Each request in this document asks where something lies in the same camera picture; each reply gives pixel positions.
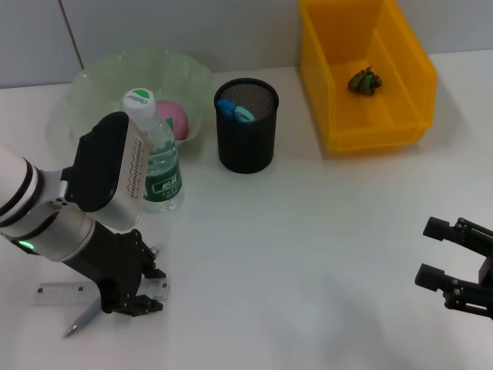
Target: green toy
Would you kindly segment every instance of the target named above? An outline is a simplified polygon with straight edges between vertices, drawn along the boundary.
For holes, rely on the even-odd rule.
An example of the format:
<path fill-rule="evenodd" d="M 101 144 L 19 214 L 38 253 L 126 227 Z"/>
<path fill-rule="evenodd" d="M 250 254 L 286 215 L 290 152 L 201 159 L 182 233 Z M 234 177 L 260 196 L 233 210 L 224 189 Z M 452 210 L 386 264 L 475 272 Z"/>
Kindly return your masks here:
<path fill-rule="evenodd" d="M 350 91 L 368 96 L 374 95 L 375 89 L 380 86 L 382 86 L 382 79 L 373 73 L 371 66 L 362 69 L 347 83 Z"/>

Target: water bottle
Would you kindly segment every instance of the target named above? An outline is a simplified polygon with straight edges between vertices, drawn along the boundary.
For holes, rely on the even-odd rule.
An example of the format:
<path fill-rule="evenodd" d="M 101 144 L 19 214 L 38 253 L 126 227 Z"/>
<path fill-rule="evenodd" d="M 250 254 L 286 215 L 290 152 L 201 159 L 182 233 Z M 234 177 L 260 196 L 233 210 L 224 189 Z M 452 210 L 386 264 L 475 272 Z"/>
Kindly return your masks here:
<path fill-rule="evenodd" d="M 183 201 L 183 188 L 175 137 L 169 124 L 156 111 L 153 92 L 132 89 L 124 95 L 123 106 L 150 145 L 145 208 L 151 212 L 163 212 L 178 207 Z"/>

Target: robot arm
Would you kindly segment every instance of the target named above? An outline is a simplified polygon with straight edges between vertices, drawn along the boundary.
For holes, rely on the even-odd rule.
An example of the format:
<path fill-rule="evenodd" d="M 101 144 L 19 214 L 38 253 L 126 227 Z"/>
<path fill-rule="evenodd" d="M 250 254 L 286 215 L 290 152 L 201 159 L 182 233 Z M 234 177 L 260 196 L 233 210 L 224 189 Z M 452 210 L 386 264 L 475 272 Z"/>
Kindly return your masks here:
<path fill-rule="evenodd" d="M 430 217 L 423 235 L 459 244 L 486 259 L 479 270 L 479 284 L 448 276 L 445 271 L 426 264 L 421 265 L 414 283 L 431 291 L 443 291 L 448 309 L 493 318 L 493 231 L 464 218 L 459 218 L 454 226 L 450 226 L 446 221 Z"/>
<path fill-rule="evenodd" d="M 106 313 L 162 310 L 158 301 L 136 296 L 142 275 L 166 276 L 140 232 L 114 234 L 101 224 L 125 230 L 136 222 L 148 155 L 141 132 L 121 112 L 80 139 L 74 165 L 64 170 L 39 170 L 0 148 L 0 170 L 9 173 L 0 183 L 0 233 L 94 281 Z"/>

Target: white wall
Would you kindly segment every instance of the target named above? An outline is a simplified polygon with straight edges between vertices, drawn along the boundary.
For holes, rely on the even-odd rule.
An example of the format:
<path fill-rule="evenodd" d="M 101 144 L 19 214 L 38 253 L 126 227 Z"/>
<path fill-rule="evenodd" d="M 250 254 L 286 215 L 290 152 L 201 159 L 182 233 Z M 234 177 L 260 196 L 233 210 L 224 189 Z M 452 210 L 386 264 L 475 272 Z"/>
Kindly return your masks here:
<path fill-rule="evenodd" d="M 493 0 L 397 0 L 427 52 L 493 49 Z"/>
<path fill-rule="evenodd" d="M 82 61 L 124 48 L 186 52 L 215 71 L 297 62 L 297 0 L 64 0 Z"/>
<path fill-rule="evenodd" d="M 0 0 L 0 88 L 69 82 L 79 70 L 57 0 Z"/>
<path fill-rule="evenodd" d="M 62 0 L 85 64 L 160 45 L 216 71 L 298 63 L 297 0 Z M 492 0 L 397 0 L 427 52 L 493 49 Z"/>
<path fill-rule="evenodd" d="M 397 0 L 427 52 L 493 49 L 493 0 Z M 298 63 L 297 0 L 62 0 L 82 61 L 162 46 L 215 71 Z M 0 88 L 80 70 L 58 0 L 0 0 Z"/>

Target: bottle label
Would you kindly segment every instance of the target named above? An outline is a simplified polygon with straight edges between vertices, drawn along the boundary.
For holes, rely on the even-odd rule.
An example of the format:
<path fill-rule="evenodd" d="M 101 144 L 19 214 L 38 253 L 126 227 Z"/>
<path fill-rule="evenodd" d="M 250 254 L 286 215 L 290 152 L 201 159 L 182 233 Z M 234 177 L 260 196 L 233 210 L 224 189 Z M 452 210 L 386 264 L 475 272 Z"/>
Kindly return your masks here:
<path fill-rule="evenodd" d="M 166 173 L 146 177 L 144 199 L 149 202 L 164 202 L 173 199 L 182 188 L 182 176 L 179 172 L 178 161 Z"/>

